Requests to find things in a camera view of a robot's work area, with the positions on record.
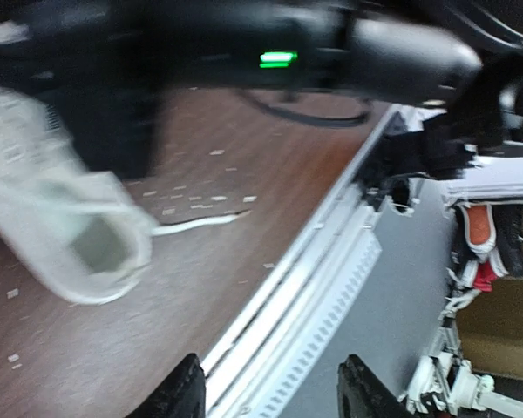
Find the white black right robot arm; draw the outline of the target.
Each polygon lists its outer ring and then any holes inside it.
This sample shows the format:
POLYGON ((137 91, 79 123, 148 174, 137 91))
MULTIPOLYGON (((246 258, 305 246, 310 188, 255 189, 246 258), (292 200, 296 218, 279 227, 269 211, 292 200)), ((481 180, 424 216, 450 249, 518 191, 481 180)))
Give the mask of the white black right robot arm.
POLYGON ((49 105, 87 168, 145 177, 169 86, 233 88, 324 128, 368 114, 310 116, 255 91, 440 109, 389 139, 367 181, 454 179, 473 153, 523 157, 523 1, 0 1, 0 87, 49 105))

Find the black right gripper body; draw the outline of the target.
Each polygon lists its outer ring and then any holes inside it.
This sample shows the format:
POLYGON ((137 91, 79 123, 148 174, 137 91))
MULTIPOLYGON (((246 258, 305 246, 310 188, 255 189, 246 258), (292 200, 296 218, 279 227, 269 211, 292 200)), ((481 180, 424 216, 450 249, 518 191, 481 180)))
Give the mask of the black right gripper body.
POLYGON ((0 1, 0 87, 51 106, 86 168, 145 177, 170 86, 327 90, 349 8, 337 1, 0 1))

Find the white lace sneaker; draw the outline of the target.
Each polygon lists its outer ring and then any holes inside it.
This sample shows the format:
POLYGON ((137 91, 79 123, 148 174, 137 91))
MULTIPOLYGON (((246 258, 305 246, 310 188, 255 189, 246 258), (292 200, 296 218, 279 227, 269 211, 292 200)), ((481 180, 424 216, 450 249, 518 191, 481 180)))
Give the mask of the white lace sneaker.
POLYGON ((239 212, 161 224, 111 172, 90 172, 46 105, 0 88, 0 233, 58 297, 103 305, 133 290, 153 239, 231 223, 239 212))

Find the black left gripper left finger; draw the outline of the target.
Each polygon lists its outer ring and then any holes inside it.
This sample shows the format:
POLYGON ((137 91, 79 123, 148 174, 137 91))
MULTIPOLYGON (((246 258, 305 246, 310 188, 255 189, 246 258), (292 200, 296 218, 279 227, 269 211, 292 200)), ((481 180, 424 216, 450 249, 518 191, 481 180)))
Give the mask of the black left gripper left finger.
POLYGON ((196 354, 186 355, 132 412, 132 418, 204 418, 206 377, 196 354))

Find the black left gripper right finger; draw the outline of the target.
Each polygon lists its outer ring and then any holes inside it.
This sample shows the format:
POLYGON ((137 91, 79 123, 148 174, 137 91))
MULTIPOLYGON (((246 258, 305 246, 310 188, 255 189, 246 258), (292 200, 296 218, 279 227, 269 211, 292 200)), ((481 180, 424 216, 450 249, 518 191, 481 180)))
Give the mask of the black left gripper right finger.
POLYGON ((412 418, 355 354, 349 355, 338 367, 337 406, 340 418, 412 418))

